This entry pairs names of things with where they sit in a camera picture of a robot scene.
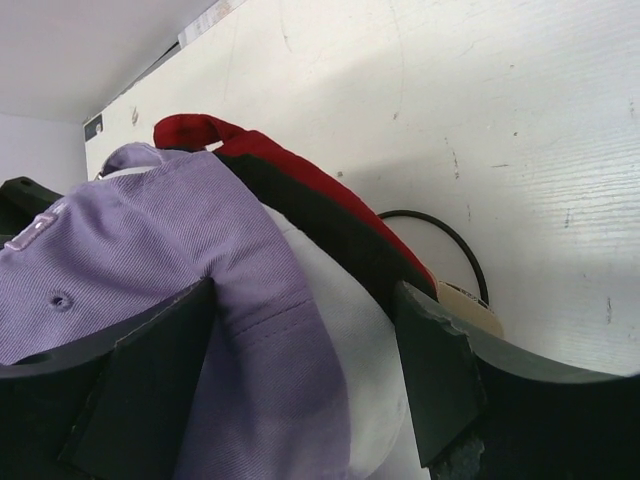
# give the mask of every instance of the scratch mark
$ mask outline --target scratch mark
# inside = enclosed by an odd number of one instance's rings
[[[397,120],[402,111],[402,103],[404,102],[404,77],[405,77],[405,59],[404,59],[404,43],[402,42],[402,34],[400,33],[400,26],[398,25],[398,16],[396,15],[396,8],[393,6],[393,0],[389,0],[389,10],[393,16],[393,24],[396,27],[396,35],[398,36],[398,43],[400,44],[400,100],[398,101],[398,109],[393,114],[393,119]]]
[[[280,32],[282,33],[282,39],[284,40],[284,44],[287,46],[287,50],[289,50],[289,53],[293,53],[293,50],[291,50],[291,45],[289,44],[289,35],[285,33],[284,15],[282,15],[282,0],[280,0],[278,8],[280,10]]]
[[[447,137],[444,137],[444,142],[447,144],[447,147],[451,148]],[[456,180],[458,180],[460,178],[460,171],[458,170],[458,156],[453,148],[451,148],[451,153],[453,155],[453,174],[456,177]]]
[[[231,74],[231,62],[233,61],[233,53],[236,49],[236,37],[238,36],[238,15],[236,15],[236,25],[233,27],[233,42],[231,43],[231,52],[229,53],[229,62],[227,63],[227,76],[224,80],[224,94],[222,99],[227,99],[227,89],[229,88],[229,75]]]
[[[467,48],[464,52],[462,52],[462,53],[461,53],[460,55],[458,55],[456,58],[460,58],[460,57],[465,56],[467,53],[469,53],[471,50],[473,50],[473,47],[475,47],[475,46],[476,46],[476,43],[478,43],[478,42],[482,42],[482,41],[484,41],[484,40],[488,40],[489,38],[491,38],[491,37],[490,37],[490,36],[489,36],[489,37],[483,37],[483,38],[479,38],[478,40],[475,40],[475,41],[471,44],[471,46],[470,46],[469,48]]]
[[[607,325],[611,325],[613,318],[613,308],[611,307],[611,297],[607,297]]]

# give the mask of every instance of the purple cap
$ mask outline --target purple cap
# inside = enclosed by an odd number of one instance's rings
[[[107,166],[157,168],[78,187],[0,252],[0,362],[81,338],[211,276],[220,321],[175,478],[345,478],[344,374],[262,205],[211,153],[132,144]]]

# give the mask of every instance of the red fabric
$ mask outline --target red fabric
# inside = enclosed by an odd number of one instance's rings
[[[437,291],[437,282],[431,272],[357,195],[311,162],[285,150],[262,133],[246,131],[210,115],[180,114],[158,122],[153,139],[158,148],[189,151],[203,150],[207,145],[222,141],[223,145],[214,153],[230,157],[252,154],[266,160],[300,183],[331,198],[373,228],[422,272]]]

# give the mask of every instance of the white fabric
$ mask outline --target white fabric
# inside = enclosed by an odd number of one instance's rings
[[[350,471],[356,478],[366,478],[392,451],[408,417],[393,325],[364,287],[335,260],[282,214],[265,209],[307,277],[342,365],[351,415]],[[419,464],[417,453],[414,461]]]
[[[418,445],[411,423],[411,412],[407,409],[400,434],[393,450],[389,453],[384,463],[368,480],[430,480],[431,475],[427,468],[420,466]]]

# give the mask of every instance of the white wall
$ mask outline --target white wall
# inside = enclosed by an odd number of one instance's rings
[[[82,126],[0,113],[0,182],[20,176],[58,193],[86,181]]]

